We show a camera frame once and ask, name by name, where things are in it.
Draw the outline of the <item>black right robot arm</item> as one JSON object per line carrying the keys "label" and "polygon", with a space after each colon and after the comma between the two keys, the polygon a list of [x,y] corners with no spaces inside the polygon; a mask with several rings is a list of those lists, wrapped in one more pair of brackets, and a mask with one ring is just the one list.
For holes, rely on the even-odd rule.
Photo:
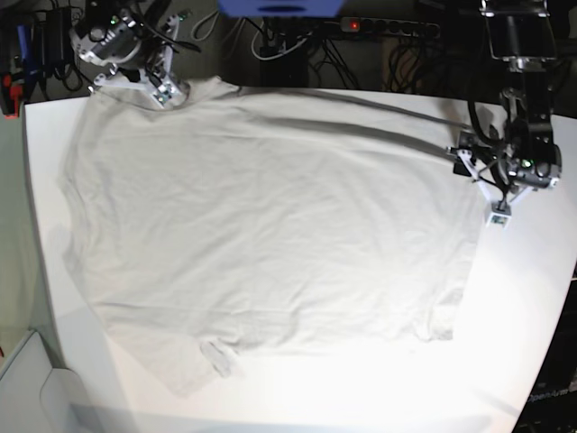
{"label": "black right robot arm", "polygon": [[85,17],[69,38],[82,61],[106,69],[94,78],[96,87],[139,91],[161,108],[186,101],[189,86],[173,73],[173,60],[178,49],[198,47],[179,39],[190,11],[163,19],[169,6],[169,1],[152,1],[143,11],[140,1],[86,3]]}

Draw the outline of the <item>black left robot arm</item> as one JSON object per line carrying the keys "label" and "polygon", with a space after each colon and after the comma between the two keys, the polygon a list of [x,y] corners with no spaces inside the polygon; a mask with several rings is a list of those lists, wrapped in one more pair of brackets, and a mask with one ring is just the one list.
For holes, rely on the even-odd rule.
{"label": "black left robot arm", "polygon": [[554,188],[562,175],[547,71],[557,50],[545,1],[483,1],[480,13],[490,55],[506,63],[510,75],[499,95],[507,118],[502,135],[486,134],[470,96],[472,129],[461,131],[447,152],[454,173],[470,177],[487,201],[487,222],[505,226],[515,203],[532,191]]}

